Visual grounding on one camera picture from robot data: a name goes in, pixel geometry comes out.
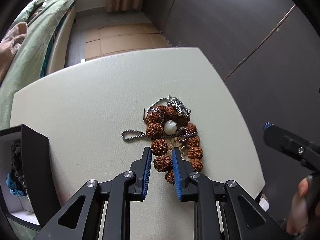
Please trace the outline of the right hand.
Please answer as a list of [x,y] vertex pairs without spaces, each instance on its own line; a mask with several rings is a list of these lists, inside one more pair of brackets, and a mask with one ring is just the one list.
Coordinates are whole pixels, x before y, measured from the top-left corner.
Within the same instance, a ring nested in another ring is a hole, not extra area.
[[309,222],[305,201],[308,189],[309,185],[307,178],[304,178],[299,183],[298,191],[295,193],[291,202],[291,210],[286,224],[286,232],[290,235],[296,236],[299,233],[302,233]]

